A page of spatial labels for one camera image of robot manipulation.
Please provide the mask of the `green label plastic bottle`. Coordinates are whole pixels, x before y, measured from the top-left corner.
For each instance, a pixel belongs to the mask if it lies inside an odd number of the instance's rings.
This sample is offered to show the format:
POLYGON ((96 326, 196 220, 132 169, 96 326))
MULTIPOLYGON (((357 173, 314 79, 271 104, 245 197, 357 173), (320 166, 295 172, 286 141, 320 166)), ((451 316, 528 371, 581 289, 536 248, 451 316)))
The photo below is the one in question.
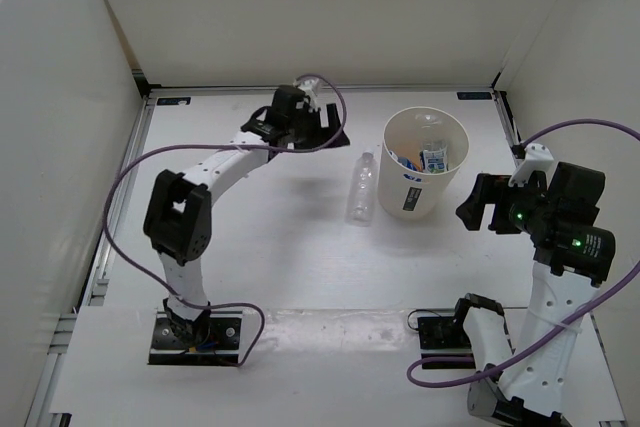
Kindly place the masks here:
POLYGON ((428 174, 447 172, 448 143, 443 131, 443 122, 434 114, 422 114, 417 117, 422 136, 419 158, 422 171, 428 174))

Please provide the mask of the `blue label plastic bottle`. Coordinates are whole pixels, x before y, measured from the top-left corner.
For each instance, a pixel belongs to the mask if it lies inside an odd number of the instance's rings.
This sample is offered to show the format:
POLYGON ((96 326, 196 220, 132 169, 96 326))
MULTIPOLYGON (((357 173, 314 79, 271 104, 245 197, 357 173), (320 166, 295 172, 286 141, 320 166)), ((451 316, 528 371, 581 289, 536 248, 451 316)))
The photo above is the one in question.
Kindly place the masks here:
POLYGON ((399 165, 408 170, 408 173, 403 174, 403 177, 405 179, 417 183, 423 182, 423 178, 421 177, 421 175, 423 174, 423 169, 420 163, 416 163, 408 157, 397 155, 393 151, 390 151, 390 155, 399 165))

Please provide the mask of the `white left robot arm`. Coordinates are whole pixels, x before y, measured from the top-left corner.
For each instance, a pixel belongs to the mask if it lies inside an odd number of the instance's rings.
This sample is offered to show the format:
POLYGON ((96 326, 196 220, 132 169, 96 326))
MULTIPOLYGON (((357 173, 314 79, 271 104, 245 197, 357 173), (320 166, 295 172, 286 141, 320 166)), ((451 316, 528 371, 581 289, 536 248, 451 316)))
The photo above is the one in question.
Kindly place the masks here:
POLYGON ((163 266, 169 295, 163 305, 176 337, 191 347, 207 342, 211 324, 201 257, 212 238, 212 209, 241 178, 286 150, 317 151, 349 145, 343 101, 317 104, 313 79, 281 85, 269 105, 256 110, 229 147, 181 172, 155 179, 143 223, 163 266))

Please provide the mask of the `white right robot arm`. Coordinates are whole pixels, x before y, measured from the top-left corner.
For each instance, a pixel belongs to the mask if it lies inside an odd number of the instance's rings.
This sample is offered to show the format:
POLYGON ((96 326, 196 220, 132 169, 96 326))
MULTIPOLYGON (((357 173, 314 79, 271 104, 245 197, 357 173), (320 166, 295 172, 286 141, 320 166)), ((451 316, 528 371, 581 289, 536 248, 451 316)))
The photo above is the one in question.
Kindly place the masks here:
POLYGON ((594 225, 604 188, 604 173, 560 162, 553 177, 535 170, 522 186, 510 185, 506 175, 481 173, 457 208, 466 229, 477 231, 491 205, 491 231, 526 233, 534 246, 531 297, 517 342, 508 338, 498 302, 467 294, 456 304, 449 334, 458 345, 471 346, 477 372, 559 331, 520 362, 472 382, 467 396, 471 416, 498 426, 568 425, 562 390, 581 325, 569 317, 597 296, 616 249, 613 233, 594 225))

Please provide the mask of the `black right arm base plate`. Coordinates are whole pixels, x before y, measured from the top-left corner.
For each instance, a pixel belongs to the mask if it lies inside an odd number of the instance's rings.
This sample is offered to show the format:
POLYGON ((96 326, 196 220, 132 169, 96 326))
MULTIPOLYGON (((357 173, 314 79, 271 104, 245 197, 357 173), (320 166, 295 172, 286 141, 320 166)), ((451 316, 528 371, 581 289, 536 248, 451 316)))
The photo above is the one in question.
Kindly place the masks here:
POLYGON ((452 311, 419 310, 415 315, 422 359, 436 361, 421 366, 423 370, 472 369, 471 344, 456 322, 452 311))

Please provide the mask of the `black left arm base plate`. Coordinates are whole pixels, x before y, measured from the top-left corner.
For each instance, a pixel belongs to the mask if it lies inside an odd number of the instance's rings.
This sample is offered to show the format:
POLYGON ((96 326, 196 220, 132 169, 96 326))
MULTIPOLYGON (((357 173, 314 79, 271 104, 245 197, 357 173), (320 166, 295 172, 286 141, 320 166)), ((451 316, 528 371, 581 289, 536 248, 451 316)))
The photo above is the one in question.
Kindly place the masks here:
POLYGON ((239 362, 243 314, 212 312, 197 322, 195 333, 179 329, 166 313, 154 321, 147 364, 152 366, 231 367, 239 362))

